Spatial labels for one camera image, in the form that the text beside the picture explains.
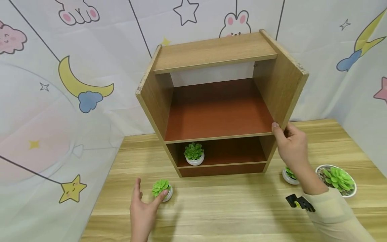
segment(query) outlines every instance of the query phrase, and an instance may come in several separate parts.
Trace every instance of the small potted plant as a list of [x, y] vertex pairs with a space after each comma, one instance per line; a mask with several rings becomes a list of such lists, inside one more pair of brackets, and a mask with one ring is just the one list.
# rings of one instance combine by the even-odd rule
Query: small potted plant
[[164, 190], [168, 190], [168, 194], [165, 196], [163, 202], [168, 202], [173, 194], [173, 188], [168, 180], [161, 179], [156, 181], [156, 183], [153, 184], [152, 194], [154, 197], [157, 197]]
[[204, 161], [204, 149], [201, 144], [191, 143], [185, 147], [184, 156], [190, 165], [198, 166]]
[[328, 187], [337, 188], [344, 198], [353, 197], [357, 192], [355, 180], [343, 169], [334, 165], [321, 165], [316, 173]]
[[289, 184], [298, 185], [300, 183], [289, 167], [285, 167], [285, 169], [282, 171], [282, 177]]

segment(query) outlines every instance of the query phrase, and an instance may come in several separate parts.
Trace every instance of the beige sleeve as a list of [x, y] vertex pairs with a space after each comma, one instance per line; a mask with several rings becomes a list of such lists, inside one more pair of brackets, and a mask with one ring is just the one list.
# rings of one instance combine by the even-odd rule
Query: beige sleeve
[[316, 210], [307, 213], [324, 242], [375, 241], [337, 189], [329, 188], [328, 192], [314, 196], [304, 193], [303, 197]]

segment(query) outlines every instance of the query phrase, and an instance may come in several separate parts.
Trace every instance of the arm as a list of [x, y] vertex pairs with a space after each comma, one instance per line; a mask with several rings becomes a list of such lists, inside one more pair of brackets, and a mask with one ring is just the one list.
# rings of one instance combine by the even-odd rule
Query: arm
[[149, 234], [156, 220], [157, 209], [168, 194], [168, 190], [164, 190], [152, 203], [146, 204], [141, 201], [140, 183], [141, 179], [137, 178], [134, 184], [132, 203], [130, 204], [130, 227], [132, 230], [130, 242], [148, 241]]
[[323, 241], [375, 241], [357, 220], [340, 192], [328, 188], [310, 166], [306, 134], [290, 123], [286, 126], [286, 130], [288, 137], [285, 137], [277, 123], [272, 125], [279, 155], [299, 180], [304, 198], [316, 209], [315, 213], [307, 213], [322, 235]]

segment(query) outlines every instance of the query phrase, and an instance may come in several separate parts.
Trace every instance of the succulent plant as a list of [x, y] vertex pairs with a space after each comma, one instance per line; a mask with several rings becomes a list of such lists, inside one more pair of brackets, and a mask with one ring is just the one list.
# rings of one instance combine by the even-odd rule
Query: succulent plant
[[156, 181], [155, 184], [153, 184], [152, 188], [152, 194], [153, 196], [157, 197], [162, 191], [169, 190], [171, 187], [169, 186], [169, 181], [161, 179], [159, 181]]
[[332, 186], [337, 188], [340, 192], [343, 190], [351, 191], [354, 189], [353, 185], [355, 182], [343, 169], [331, 167], [330, 170], [324, 169], [324, 174], [327, 176], [325, 181], [332, 184]]
[[184, 156], [188, 160], [198, 160], [203, 155], [204, 149], [201, 144], [191, 143], [188, 147], [185, 147]]
[[292, 178], [292, 179], [294, 179], [294, 180], [297, 180], [296, 176], [295, 176], [294, 173], [289, 169], [289, 167], [285, 167], [285, 170], [286, 170], [286, 174], [287, 174], [290, 178]]

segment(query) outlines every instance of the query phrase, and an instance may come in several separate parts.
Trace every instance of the white backdrop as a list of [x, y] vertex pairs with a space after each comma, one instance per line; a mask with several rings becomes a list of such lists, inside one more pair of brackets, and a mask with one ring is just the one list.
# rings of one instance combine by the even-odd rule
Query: white backdrop
[[[0, 0], [0, 241], [79, 239], [123, 136], [153, 133], [134, 93], [159, 44], [266, 29], [310, 72], [292, 120], [338, 119], [386, 175], [386, 7]], [[176, 72], [173, 82], [251, 76], [246, 63]]]

